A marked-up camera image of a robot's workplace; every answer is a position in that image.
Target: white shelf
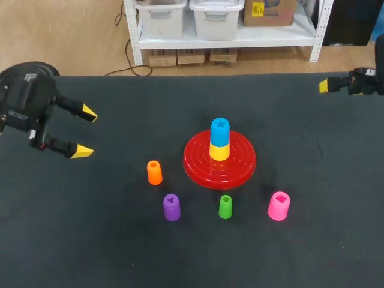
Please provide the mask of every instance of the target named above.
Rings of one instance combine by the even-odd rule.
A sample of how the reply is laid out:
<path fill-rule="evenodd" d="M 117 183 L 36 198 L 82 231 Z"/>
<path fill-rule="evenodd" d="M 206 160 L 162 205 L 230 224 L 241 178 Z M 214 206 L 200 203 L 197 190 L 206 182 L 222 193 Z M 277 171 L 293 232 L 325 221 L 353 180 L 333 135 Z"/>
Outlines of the white shelf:
<path fill-rule="evenodd" d="M 184 35 L 181 39 L 150 39 L 139 25 L 140 49 L 196 49 L 196 48 L 242 48 L 312 46 L 316 31 L 304 8 L 298 3 L 293 25 L 290 27 L 244 27 L 239 17 L 238 31 L 234 40 L 205 41 L 197 39 L 193 12 L 186 9 Z"/>

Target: metal shelving unit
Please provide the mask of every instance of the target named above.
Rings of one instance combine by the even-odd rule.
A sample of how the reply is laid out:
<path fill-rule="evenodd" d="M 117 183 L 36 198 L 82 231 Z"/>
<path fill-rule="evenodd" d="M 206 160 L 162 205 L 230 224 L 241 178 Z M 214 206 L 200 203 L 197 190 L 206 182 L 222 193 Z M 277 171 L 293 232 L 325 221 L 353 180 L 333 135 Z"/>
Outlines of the metal shelving unit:
<path fill-rule="evenodd" d="M 181 39 L 150 39 L 145 35 L 141 23 L 137 24 L 134 0 L 124 0 L 130 31 L 132 50 L 136 65 L 142 65 L 142 49 L 183 49 L 183 48 L 242 48 L 312 46 L 310 62 L 317 62 L 322 47 L 326 26 L 334 0 L 320 0 L 319 24 L 315 30 L 307 16 L 307 0 L 298 3 L 293 24 L 290 27 L 244 27 L 239 19 L 237 36 L 229 41 L 205 41 L 196 37 L 193 12 L 186 10 L 184 33 Z"/>

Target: pink cup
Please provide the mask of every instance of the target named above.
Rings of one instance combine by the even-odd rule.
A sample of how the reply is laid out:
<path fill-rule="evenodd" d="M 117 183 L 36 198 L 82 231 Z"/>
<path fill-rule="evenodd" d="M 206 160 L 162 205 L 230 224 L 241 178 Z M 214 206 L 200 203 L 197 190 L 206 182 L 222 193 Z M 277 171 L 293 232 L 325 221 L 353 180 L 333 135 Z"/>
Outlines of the pink cup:
<path fill-rule="evenodd" d="M 289 210 L 290 198 L 287 193 L 278 191 L 273 194 L 268 207 L 268 215 L 276 221 L 287 218 Z"/>

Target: purple cup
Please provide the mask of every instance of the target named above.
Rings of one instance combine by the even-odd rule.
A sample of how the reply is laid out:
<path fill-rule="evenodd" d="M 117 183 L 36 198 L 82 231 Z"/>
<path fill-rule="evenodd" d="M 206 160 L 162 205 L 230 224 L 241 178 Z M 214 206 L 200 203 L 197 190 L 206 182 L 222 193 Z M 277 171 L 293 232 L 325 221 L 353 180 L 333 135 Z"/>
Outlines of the purple cup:
<path fill-rule="evenodd" d="M 179 220 L 181 216 L 180 201 L 176 195 L 168 194 L 166 197 L 164 197 L 163 206 L 164 217 L 168 221 Z"/>

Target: brown floor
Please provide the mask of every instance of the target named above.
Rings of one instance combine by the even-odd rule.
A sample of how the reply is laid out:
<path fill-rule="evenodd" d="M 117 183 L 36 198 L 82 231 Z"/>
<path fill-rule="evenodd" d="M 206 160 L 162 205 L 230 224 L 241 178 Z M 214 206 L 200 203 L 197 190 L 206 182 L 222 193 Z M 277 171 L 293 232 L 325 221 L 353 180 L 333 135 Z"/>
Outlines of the brown floor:
<path fill-rule="evenodd" d="M 102 75 L 127 67 L 125 19 L 113 20 L 121 0 L 0 1 L 0 71 L 25 61 L 44 61 L 64 75 Z M 236 67 L 158 68 L 154 75 L 313 73 L 374 67 L 374 47 L 324 47 L 318 63 L 310 49 L 244 49 Z M 130 71 L 122 73 L 132 75 Z"/>

